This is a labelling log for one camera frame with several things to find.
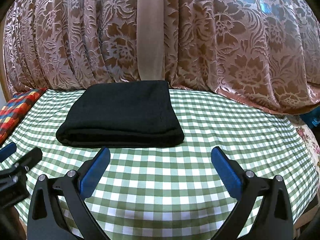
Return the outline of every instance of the colorful checkered cloth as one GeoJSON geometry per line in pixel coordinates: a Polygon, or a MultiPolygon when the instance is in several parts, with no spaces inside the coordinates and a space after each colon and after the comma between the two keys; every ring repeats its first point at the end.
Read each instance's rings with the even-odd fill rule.
{"type": "Polygon", "coordinates": [[[18,93],[0,111],[0,145],[23,119],[34,103],[46,92],[46,88],[18,93]]]}
{"type": "MultiPolygon", "coordinates": [[[[34,147],[42,149],[43,160],[27,175],[31,193],[39,175],[63,176],[99,151],[65,147],[55,138],[82,93],[48,90],[5,141],[4,145],[15,142],[17,152],[0,163],[0,169],[9,168],[34,147]]],[[[209,92],[170,90],[170,96],[184,142],[172,148],[110,149],[111,162],[85,201],[111,239],[210,239],[236,202],[211,164],[215,146],[257,176],[282,175],[297,220],[316,194],[319,175],[286,117],[209,92]]],[[[80,235],[64,198],[60,199],[68,225],[80,235]]],[[[250,230],[260,203],[258,197],[241,235],[250,230]]],[[[28,198],[17,205],[24,222],[29,204],[28,198]]]]}

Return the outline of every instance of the silver bolt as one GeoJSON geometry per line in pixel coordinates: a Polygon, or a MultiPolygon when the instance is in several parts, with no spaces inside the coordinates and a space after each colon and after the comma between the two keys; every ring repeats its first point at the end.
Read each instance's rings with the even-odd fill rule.
{"type": "Polygon", "coordinates": [[[16,183],[18,181],[18,176],[13,176],[12,180],[13,180],[14,183],[16,183]]]}
{"type": "Polygon", "coordinates": [[[254,172],[253,172],[253,171],[246,171],[245,174],[246,174],[247,177],[249,177],[249,178],[253,178],[253,177],[254,177],[254,172]]]}
{"type": "Polygon", "coordinates": [[[277,175],[277,176],[276,176],[276,180],[277,180],[277,181],[283,181],[283,178],[282,178],[282,176],[277,175]]]}
{"type": "Polygon", "coordinates": [[[68,171],[67,173],[68,177],[73,177],[75,174],[76,174],[76,171],[74,170],[68,171]]]}
{"type": "Polygon", "coordinates": [[[45,179],[45,175],[44,174],[40,175],[38,179],[39,181],[43,181],[45,179]]]}

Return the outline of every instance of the gingham tablecloth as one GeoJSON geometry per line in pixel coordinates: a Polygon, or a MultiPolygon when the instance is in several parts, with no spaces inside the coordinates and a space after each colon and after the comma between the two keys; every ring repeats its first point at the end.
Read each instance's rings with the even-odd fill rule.
{"type": "MultiPolygon", "coordinates": [[[[28,174],[30,193],[39,175],[63,176],[99,150],[65,147],[55,138],[68,110],[83,92],[48,90],[4,143],[13,141],[18,149],[0,164],[1,169],[9,168],[34,147],[42,149],[43,160],[28,174]]],[[[211,164],[210,152],[215,146],[257,176],[282,175],[293,219],[297,220],[316,194],[319,176],[286,117],[209,92],[170,90],[170,96],[185,133],[184,142],[164,149],[110,149],[110,165],[93,196],[86,199],[111,239],[211,238],[236,202],[211,164]]],[[[241,235],[250,230],[260,203],[261,198],[257,198],[241,235]]],[[[30,199],[26,199],[17,205],[25,222],[29,204],[30,199]]],[[[63,198],[61,206],[72,231],[79,235],[63,198]]]]}

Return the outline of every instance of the blue rubber pad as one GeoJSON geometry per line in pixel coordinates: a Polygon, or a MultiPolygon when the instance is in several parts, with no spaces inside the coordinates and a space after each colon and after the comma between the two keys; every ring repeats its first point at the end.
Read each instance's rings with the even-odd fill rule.
{"type": "Polygon", "coordinates": [[[105,148],[80,182],[79,193],[82,200],[92,196],[109,163],[110,150],[105,148]]]}
{"type": "Polygon", "coordinates": [[[239,201],[242,195],[241,180],[230,167],[217,147],[213,148],[211,151],[211,162],[220,176],[224,186],[229,192],[229,195],[239,201]]]}
{"type": "Polygon", "coordinates": [[[17,151],[17,146],[14,142],[9,143],[6,147],[0,150],[0,163],[3,162],[6,158],[11,156],[17,151]]]}

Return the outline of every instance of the velvet curtain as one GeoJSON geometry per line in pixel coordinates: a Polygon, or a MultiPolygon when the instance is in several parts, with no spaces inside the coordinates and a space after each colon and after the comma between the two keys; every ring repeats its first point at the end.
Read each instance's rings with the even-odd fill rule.
{"type": "Polygon", "coordinates": [[[4,62],[11,93],[165,79],[299,114],[320,102],[319,30],[304,0],[16,0],[4,62]]]}

